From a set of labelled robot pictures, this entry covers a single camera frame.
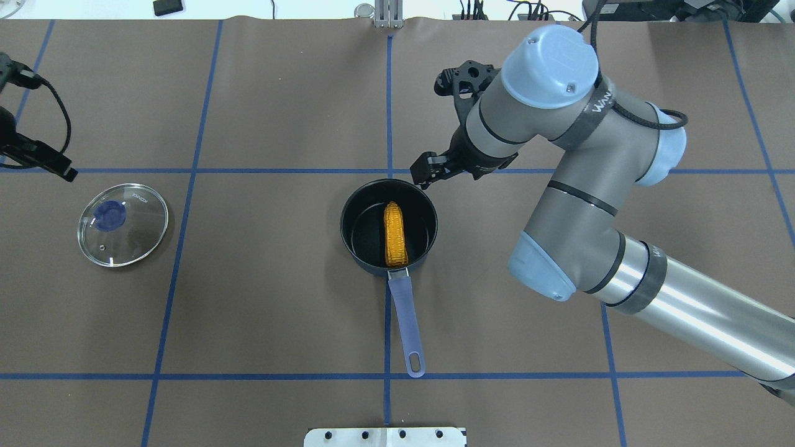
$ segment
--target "white cable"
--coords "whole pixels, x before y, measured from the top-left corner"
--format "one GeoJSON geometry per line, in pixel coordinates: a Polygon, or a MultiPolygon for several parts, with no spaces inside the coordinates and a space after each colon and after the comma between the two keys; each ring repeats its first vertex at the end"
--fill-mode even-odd
{"type": "Polygon", "coordinates": [[[8,13],[8,14],[6,14],[6,15],[2,16],[2,17],[0,17],[0,20],[2,20],[2,19],[4,19],[4,18],[11,17],[11,16],[13,16],[14,14],[16,14],[16,13],[17,13],[17,11],[21,10],[21,9],[22,9],[22,7],[25,5],[25,2],[27,2],[27,0],[22,0],[21,2],[19,2],[19,4],[17,5],[17,9],[15,9],[15,10],[11,11],[10,13],[8,13]]]}

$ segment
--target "white bracket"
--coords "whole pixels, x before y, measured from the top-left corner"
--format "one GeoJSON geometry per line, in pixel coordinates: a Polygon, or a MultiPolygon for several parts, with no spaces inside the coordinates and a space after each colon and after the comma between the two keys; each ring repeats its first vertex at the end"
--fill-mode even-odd
{"type": "Polygon", "coordinates": [[[403,28],[403,0],[375,0],[376,28],[403,28]]]}
{"type": "Polygon", "coordinates": [[[314,429],[304,447],[466,447],[467,429],[456,427],[396,427],[314,429]]]}

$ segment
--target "yellow corn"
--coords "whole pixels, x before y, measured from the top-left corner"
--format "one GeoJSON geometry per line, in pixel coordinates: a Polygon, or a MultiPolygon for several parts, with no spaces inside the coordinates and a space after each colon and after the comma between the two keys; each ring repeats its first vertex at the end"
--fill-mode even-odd
{"type": "Polygon", "coordinates": [[[409,254],[405,251],[403,234],[403,212],[398,204],[389,202],[384,209],[384,228],[386,234],[386,266],[405,267],[409,265],[409,254]]]}

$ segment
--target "black pot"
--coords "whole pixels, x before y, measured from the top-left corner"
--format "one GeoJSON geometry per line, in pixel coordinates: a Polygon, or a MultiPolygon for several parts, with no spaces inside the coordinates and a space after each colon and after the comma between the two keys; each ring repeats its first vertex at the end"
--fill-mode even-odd
{"type": "Polygon", "coordinates": [[[397,310],[406,370],[412,377],[425,373],[417,314],[409,272],[418,268],[436,240],[438,222],[431,200],[407,181],[381,179],[357,189],[348,198],[339,219],[339,230],[351,256],[365,271],[389,279],[397,310]],[[401,208],[409,265],[386,266],[384,209],[393,201],[401,208]]]}

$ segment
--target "pot handle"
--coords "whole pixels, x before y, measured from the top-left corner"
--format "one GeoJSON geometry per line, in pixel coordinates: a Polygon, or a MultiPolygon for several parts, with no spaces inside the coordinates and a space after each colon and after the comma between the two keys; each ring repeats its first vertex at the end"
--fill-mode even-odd
{"type": "Polygon", "coordinates": [[[414,310],[414,293],[408,269],[391,270],[389,287],[397,310],[397,324],[403,341],[403,357],[405,369],[411,377],[422,377],[425,374],[425,355],[422,353],[420,328],[417,324],[417,313],[414,310]]]}

